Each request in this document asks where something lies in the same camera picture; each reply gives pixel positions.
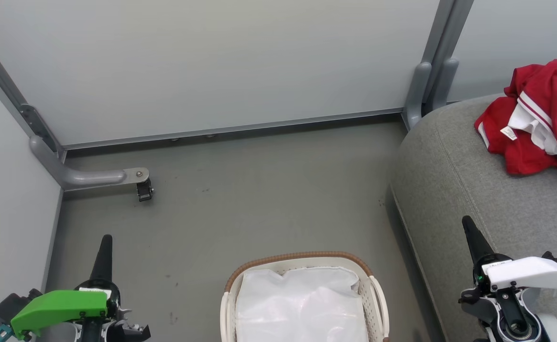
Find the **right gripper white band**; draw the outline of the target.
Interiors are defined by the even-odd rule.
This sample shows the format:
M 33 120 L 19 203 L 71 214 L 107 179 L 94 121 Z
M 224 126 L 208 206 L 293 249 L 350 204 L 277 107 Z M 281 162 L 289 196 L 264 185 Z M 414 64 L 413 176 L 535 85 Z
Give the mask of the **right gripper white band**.
M 509 288 L 543 288 L 557 290 L 557 261 L 530 256 L 517 260 L 495 261 L 495 253 L 470 216 L 462 218 L 463 231 L 474 266 L 476 285 L 486 285 L 489 292 Z

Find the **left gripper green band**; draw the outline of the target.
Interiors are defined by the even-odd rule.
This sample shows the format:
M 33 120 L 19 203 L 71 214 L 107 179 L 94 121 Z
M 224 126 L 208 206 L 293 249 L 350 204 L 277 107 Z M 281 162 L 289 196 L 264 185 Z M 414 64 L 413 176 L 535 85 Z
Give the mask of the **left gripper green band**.
M 30 333 L 60 323 L 83 323 L 85 319 L 115 320 L 120 290 L 113 281 L 113 237 L 102 238 L 89 281 L 74 290 L 54 290 L 35 297 L 11 319 L 14 336 L 23 341 Z

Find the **red and white garment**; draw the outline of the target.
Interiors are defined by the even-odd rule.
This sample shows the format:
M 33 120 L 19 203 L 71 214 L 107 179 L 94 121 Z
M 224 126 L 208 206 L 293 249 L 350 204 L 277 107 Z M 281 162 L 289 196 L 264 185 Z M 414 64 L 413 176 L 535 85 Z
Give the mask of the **red and white garment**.
M 557 60 L 513 71 L 504 96 L 476 119 L 474 128 L 506 171 L 527 176 L 557 169 Z

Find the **cream laundry basket with woven rim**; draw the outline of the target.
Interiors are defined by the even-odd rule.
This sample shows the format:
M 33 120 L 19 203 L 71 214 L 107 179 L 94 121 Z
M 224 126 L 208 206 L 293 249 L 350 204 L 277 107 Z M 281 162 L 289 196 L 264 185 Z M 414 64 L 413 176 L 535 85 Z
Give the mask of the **cream laundry basket with woven rim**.
M 249 270 L 271 270 L 282 275 L 298 268 L 320 266 L 343 267 L 354 271 L 359 277 L 368 342 L 390 342 L 389 313 L 382 287 L 372 274 L 371 268 L 361 258 L 343 251 L 310 251 L 269 256 L 252 260 L 237 268 L 228 278 L 220 303 L 221 342 L 237 342 L 236 301 L 241 289 L 243 273 Z

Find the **grey fabric sofa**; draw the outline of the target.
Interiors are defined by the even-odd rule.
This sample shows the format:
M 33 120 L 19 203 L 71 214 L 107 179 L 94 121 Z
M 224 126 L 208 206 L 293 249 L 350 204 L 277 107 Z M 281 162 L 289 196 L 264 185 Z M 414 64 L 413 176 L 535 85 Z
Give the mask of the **grey fabric sofa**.
M 493 250 L 512 258 L 557 256 L 557 170 L 506 173 L 487 151 L 474 121 L 498 95 L 456 102 L 425 115 L 406 135 L 390 187 L 444 338 L 484 337 L 458 304 L 473 285 L 462 227 L 470 216 Z

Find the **black caster wheel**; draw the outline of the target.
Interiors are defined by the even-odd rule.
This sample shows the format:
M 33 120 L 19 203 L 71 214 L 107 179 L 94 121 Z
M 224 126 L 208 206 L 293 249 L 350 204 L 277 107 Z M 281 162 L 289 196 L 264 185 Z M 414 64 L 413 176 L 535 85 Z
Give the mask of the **black caster wheel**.
M 138 182 L 136 184 L 136 189 L 139 202 L 151 200 L 154 196 L 154 188 L 151 184 L 150 178 L 143 182 Z

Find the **grey partition foot with caster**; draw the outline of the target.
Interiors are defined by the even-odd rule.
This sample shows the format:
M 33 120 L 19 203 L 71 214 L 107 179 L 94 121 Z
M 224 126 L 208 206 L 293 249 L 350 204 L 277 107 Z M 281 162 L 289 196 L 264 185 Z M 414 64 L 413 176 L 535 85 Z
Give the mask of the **grey partition foot with caster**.
M 150 171 L 144 167 L 106 171 L 72 169 L 64 165 L 39 136 L 32 136 L 28 144 L 38 162 L 65 191 L 139 184 L 150 179 Z

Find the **grey partition base rail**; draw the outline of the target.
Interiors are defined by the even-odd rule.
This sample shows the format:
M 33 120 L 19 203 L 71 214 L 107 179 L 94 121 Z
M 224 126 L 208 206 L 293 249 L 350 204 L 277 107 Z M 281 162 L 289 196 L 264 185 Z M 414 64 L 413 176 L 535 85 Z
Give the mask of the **grey partition base rail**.
M 397 108 L 389 108 L 387 110 L 363 111 L 363 112 L 350 113 L 350 114 L 326 115 L 326 116 L 315 117 L 315 118 L 287 120 L 278 123 L 260 123 L 254 125 L 230 126 L 226 128 L 197 130 L 197 131 L 182 132 L 182 133 L 157 134 L 157 135 L 142 136 L 137 138 L 109 139 L 109 140 L 99 141 L 99 142 L 67 144 L 64 145 L 63 148 L 64 150 L 71 151 L 71 150 L 83 150 L 83 149 L 98 149 L 103 147 L 138 144 L 138 143 L 172 141 L 173 139 L 195 138 L 195 137 L 206 136 L 206 135 L 237 133 L 237 132 L 255 131 L 255 130 L 263 130 L 263 129 L 274 129 L 283 126 L 302 126 L 302 125 L 319 124 L 319 123 L 332 123 L 332 122 L 345 121 L 351 119 L 361 119 L 361 118 L 372 117 L 377 115 L 400 114 L 402 113 L 403 110 L 404 110 L 403 107 L 397 107 Z

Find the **grey partition corner post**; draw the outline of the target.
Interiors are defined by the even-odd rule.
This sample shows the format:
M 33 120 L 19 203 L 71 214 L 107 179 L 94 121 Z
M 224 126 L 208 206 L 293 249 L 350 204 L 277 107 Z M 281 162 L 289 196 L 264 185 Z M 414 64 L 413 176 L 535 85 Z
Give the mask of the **grey partition corner post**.
M 38 110 L 29 104 L 22 95 L 13 79 L 0 62 L 0 92 L 7 98 L 9 102 L 8 109 L 16 110 L 16 118 L 23 123 L 28 135 L 40 137 L 52 152 L 59 158 L 64 157 L 64 148 L 58 142 L 56 136 L 52 134 L 48 124 L 39 114 Z

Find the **grey partition upright post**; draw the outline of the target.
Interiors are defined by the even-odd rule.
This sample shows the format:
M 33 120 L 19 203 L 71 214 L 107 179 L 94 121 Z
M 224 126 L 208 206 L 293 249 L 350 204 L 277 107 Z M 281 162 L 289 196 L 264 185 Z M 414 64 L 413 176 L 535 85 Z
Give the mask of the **grey partition upright post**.
M 439 0 L 421 65 L 430 69 L 452 58 L 474 0 Z

